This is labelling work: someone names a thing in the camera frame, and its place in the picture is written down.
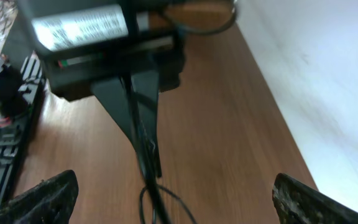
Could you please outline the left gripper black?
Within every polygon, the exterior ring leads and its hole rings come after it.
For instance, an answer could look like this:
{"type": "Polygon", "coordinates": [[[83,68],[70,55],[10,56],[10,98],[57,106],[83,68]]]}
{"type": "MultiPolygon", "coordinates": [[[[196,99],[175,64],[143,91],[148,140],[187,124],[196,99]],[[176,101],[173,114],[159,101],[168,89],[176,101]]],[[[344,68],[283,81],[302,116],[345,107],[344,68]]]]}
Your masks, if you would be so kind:
{"type": "Polygon", "coordinates": [[[93,94],[126,135],[135,152],[141,148],[140,115],[154,175],[161,178],[157,141],[158,94],[159,90],[169,91],[180,85],[179,74],[185,65],[184,44],[181,33],[167,30],[145,34],[121,46],[112,44],[79,57],[42,60],[41,65],[49,80],[50,91],[59,98],[76,101],[93,94]],[[131,78],[119,77],[129,72],[139,73],[131,78]]]}

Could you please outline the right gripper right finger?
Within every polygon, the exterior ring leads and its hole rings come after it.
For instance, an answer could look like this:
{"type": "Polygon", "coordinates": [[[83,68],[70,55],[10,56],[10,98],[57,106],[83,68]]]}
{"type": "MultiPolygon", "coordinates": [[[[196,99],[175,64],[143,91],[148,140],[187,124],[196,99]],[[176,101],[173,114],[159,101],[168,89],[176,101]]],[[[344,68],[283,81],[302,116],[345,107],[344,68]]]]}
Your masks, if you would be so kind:
{"type": "Polygon", "coordinates": [[[358,212],[284,173],[275,178],[272,200],[280,223],[358,223],[358,212]]]}

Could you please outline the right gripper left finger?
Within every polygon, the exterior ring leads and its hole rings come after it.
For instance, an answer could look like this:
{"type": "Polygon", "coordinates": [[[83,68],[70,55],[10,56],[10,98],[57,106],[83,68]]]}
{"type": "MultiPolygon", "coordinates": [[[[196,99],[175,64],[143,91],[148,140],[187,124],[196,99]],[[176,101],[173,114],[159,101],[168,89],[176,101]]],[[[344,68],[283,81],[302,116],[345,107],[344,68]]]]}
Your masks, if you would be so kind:
{"type": "Polygon", "coordinates": [[[0,204],[0,223],[69,223],[77,197],[76,174],[65,170],[0,204]]]}

